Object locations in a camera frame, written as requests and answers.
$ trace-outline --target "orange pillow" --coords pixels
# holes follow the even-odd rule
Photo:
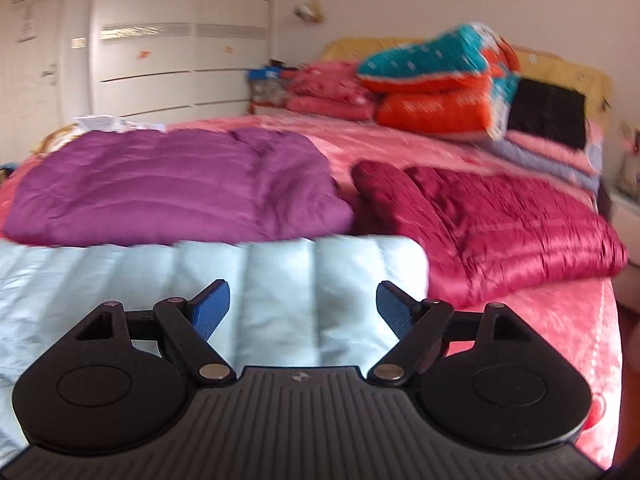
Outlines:
[[[491,98],[492,80],[439,94],[394,94],[385,98],[376,116],[382,126],[419,134],[454,134],[459,140],[500,137],[496,105]]]

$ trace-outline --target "black plastic base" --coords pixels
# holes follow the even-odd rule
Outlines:
[[[83,458],[30,447],[6,480],[595,480],[571,444],[529,454],[464,446],[430,426],[405,391],[347,368],[246,368],[196,393],[153,442]]]

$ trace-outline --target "metal screw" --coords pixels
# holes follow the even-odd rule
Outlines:
[[[220,379],[224,379],[227,377],[231,370],[228,366],[217,364],[217,363],[209,363],[208,365],[204,365],[200,368],[199,373],[205,379],[213,379],[219,381]]]
[[[404,375],[404,370],[398,365],[378,365],[374,368],[373,374],[385,381],[397,381]]]

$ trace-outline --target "folded blanket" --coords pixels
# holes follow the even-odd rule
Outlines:
[[[573,166],[576,170],[589,175],[602,174],[602,128],[595,121],[587,121],[587,144],[583,150],[574,150],[549,139],[508,130],[506,139],[530,152],[543,155],[551,160]]]
[[[287,101],[287,110],[301,114],[334,117],[347,121],[371,121],[376,111],[376,105],[373,103],[353,105],[319,97],[294,95]]]
[[[612,276],[626,249],[604,218],[537,178],[363,161],[353,181],[389,234],[417,241],[429,295],[457,308],[520,288]]]
[[[91,132],[25,176],[4,234],[77,247],[238,243],[345,233],[352,219],[327,159],[302,135]]]
[[[0,465],[26,444],[10,408],[15,380],[103,301],[150,308],[221,278],[231,304],[209,343],[238,372],[356,365],[366,373],[397,341],[376,311],[378,283],[422,298],[426,273],[424,251],[403,237],[131,248],[0,240]],[[145,343],[136,346],[153,349]]]
[[[319,61],[299,70],[290,94],[352,105],[373,104],[373,95],[356,78],[357,61]]]
[[[586,189],[594,195],[597,195],[598,189],[600,188],[600,176],[598,174],[583,173],[573,166],[521,148],[510,140],[486,140],[479,142],[478,146],[482,150],[513,162],[521,168],[553,175],[570,184],[574,184],[574,186]]]

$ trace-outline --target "black pillow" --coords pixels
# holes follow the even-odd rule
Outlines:
[[[511,104],[508,128],[583,150],[585,100],[575,90],[523,78]]]

